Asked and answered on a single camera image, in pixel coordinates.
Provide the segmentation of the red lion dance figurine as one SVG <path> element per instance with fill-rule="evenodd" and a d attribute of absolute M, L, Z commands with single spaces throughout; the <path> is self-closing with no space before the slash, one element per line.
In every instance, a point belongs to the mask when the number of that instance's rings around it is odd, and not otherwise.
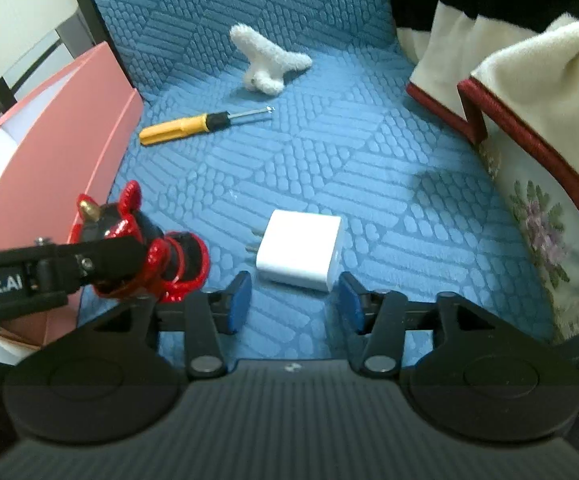
<path fill-rule="evenodd" d="M 125 185 L 114 203 L 99 204 L 87 194 L 77 198 L 79 220 L 69 243 L 128 238 L 115 252 L 108 271 L 93 281 L 96 295 L 122 299 L 148 292 L 161 302 L 182 300 L 201 289 L 210 269 L 206 244 L 191 232 L 165 232 L 141 211 L 142 190 L 136 180 Z"/>

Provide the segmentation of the floral cream cushion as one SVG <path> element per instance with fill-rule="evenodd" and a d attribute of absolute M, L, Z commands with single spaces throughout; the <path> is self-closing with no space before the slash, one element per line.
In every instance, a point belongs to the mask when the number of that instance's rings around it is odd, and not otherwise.
<path fill-rule="evenodd" d="M 551 174 L 495 124 L 478 151 L 521 229 L 552 306 L 556 339 L 579 334 L 579 211 Z"/>

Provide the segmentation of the patterned fleece blanket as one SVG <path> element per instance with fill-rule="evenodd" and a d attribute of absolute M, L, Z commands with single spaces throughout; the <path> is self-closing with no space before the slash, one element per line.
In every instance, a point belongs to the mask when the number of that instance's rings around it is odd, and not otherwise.
<path fill-rule="evenodd" d="M 498 126 L 579 211 L 579 0 L 390 0 L 408 93 L 473 143 Z"/>

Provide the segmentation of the yellow handled screwdriver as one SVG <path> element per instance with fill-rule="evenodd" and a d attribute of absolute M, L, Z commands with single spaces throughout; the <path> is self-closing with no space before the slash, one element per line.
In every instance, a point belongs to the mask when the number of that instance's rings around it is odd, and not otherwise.
<path fill-rule="evenodd" d="M 274 108 L 266 106 L 259 110 L 247 110 L 247 112 L 229 113 L 224 112 L 201 114 L 193 117 L 182 117 L 171 120 L 170 122 L 161 122 L 144 128 L 139 133 L 139 141 L 143 146 L 150 146 L 164 142 L 181 140 L 197 134 L 212 133 L 219 130 L 227 129 L 235 120 L 269 115 L 274 112 Z"/>

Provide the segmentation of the white charger plug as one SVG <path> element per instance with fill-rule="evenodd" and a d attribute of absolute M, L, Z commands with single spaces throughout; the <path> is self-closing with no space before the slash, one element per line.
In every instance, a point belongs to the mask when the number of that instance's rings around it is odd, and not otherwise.
<path fill-rule="evenodd" d="M 345 229 L 343 219 L 276 209 L 263 231 L 253 230 L 258 275 L 270 282 L 330 292 L 340 272 Z"/>

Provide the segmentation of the pink cardboard box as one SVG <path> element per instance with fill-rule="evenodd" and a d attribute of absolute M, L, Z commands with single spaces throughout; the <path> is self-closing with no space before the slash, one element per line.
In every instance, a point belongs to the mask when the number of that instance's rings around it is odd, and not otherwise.
<path fill-rule="evenodd" d="M 105 42 L 0 117 L 0 250 L 39 237 L 64 244 L 77 198 L 102 204 L 143 110 Z"/>

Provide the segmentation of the blue textured sofa cover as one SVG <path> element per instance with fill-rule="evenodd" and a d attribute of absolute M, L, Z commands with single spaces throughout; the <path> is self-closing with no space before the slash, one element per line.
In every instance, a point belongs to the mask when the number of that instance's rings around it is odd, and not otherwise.
<path fill-rule="evenodd" d="M 208 246 L 211 290 L 253 271 L 276 209 L 334 214 L 341 265 L 413 300 L 458 292 L 542 341 L 552 309 L 524 237 L 476 153 L 408 96 L 412 66 L 389 0 L 96 0 L 144 103 L 142 126 L 270 104 L 272 113 L 145 148 L 131 141 L 111 190 L 137 181 L 167 231 Z M 234 24 L 313 64 L 269 100 L 244 87 Z"/>

